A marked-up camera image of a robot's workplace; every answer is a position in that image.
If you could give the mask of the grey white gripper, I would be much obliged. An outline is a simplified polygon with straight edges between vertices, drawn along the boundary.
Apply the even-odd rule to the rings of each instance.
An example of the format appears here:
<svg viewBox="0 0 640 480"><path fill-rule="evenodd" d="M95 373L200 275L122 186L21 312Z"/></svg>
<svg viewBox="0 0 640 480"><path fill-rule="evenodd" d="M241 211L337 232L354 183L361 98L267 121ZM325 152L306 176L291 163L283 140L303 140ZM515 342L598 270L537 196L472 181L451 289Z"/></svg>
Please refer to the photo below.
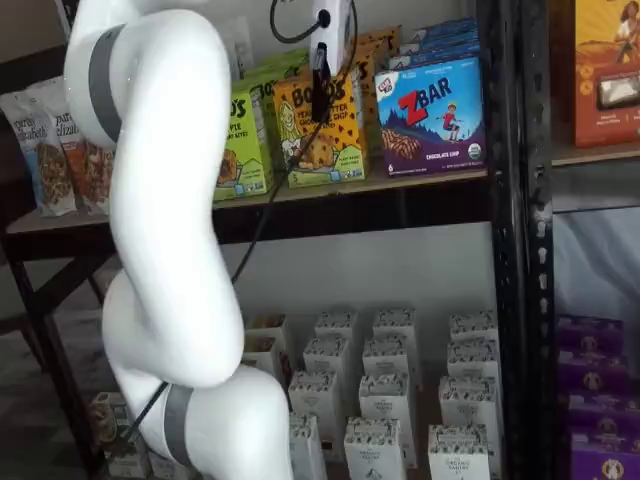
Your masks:
<svg viewBox="0 0 640 480"><path fill-rule="evenodd" d="M341 68L351 33L351 8L347 0L315 0L312 14L319 22L311 34L312 115L324 116L329 108L329 68Z"/></svg>

